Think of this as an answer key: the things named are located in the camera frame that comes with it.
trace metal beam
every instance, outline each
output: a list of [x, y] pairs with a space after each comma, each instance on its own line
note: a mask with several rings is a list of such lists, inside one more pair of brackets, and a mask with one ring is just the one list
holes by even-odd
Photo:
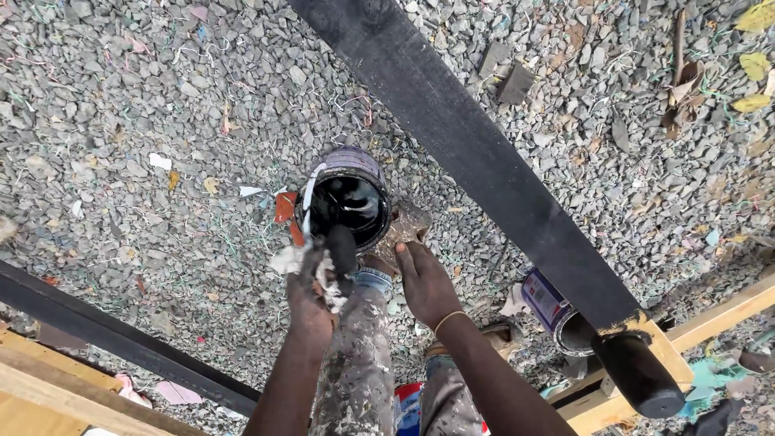
[[0, 261], [0, 301], [247, 417], [261, 392]]

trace paint-stained jeans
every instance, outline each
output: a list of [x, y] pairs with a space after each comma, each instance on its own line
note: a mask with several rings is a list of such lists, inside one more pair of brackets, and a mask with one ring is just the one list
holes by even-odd
[[[312, 436], [392, 436], [393, 372], [384, 298], [390, 277], [362, 268], [353, 280], [359, 289], [345, 303], [325, 360], [315, 398]], [[449, 356], [427, 362], [422, 391], [421, 436], [480, 436], [481, 417]]]

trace person's left hand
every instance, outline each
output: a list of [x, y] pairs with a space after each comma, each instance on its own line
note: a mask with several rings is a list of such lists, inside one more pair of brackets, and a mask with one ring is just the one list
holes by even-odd
[[320, 285], [313, 279], [312, 286], [304, 289], [301, 278], [288, 274], [285, 288], [288, 307], [291, 310], [291, 328], [289, 335], [295, 335], [310, 345], [323, 349], [331, 345], [336, 315], [326, 309]]

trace hand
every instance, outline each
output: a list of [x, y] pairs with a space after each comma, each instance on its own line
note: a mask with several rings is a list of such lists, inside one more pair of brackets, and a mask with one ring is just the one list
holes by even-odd
[[323, 302], [323, 290], [316, 281], [312, 287], [304, 289], [296, 274], [288, 274], [285, 288], [288, 307], [291, 310], [291, 328], [288, 335], [294, 335], [310, 345], [327, 348], [331, 345], [336, 315], [326, 309]]
[[420, 322], [433, 329], [450, 313], [463, 310], [450, 277], [425, 245], [399, 242], [395, 257], [406, 303]]

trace open paint can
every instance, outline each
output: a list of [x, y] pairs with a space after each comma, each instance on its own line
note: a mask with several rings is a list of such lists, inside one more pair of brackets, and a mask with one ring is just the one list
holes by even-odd
[[308, 226], [313, 237], [325, 236], [342, 224], [353, 232], [359, 253], [372, 248], [388, 232], [391, 220], [382, 168], [362, 148], [332, 150], [315, 166], [296, 197], [294, 214], [302, 231]]
[[561, 352], [577, 357], [594, 353], [592, 338], [598, 332], [538, 269], [534, 268], [522, 283], [522, 298]]

